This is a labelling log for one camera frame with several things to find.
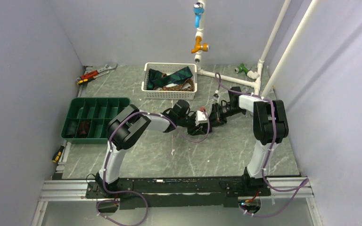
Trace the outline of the navy brown striped tie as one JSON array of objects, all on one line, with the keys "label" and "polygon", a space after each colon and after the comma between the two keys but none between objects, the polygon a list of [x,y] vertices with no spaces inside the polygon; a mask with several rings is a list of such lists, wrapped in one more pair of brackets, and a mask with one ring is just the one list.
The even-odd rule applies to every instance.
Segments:
[{"label": "navy brown striped tie", "polygon": [[212,133],[213,126],[215,125],[216,120],[210,120],[209,123],[201,124],[196,126],[195,135],[204,135],[206,133]]}]

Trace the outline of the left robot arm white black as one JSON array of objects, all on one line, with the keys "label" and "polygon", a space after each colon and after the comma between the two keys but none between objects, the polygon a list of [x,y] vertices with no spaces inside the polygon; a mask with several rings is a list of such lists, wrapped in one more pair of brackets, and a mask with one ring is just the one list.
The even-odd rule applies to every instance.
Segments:
[{"label": "left robot arm white black", "polygon": [[120,167],[127,150],[132,148],[146,130],[169,133],[180,127],[187,129],[185,138],[193,142],[190,136],[212,132],[214,121],[205,108],[191,111],[189,103],[179,100],[162,113],[149,113],[130,104],[107,126],[107,152],[101,169],[95,176],[98,192],[112,197],[117,190]]}]

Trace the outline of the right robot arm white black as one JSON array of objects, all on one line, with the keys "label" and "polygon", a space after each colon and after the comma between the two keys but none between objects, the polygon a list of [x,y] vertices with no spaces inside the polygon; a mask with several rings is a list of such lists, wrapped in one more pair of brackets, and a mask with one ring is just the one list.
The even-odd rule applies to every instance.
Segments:
[{"label": "right robot arm white black", "polygon": [[227,122],[227,118],[249,111],[253,114],[253,134],[256,139],[254,153],[245,168],[241,190],[253,195],[259,185],[270,187],[267,180],[267,163],[273,151],[288,136],[289,127],[284,103],[252,93],[242,92],[240,87],[228,89],[229,101],[225,104],[212,104],[209,114],[210,127],[218,127]]}]

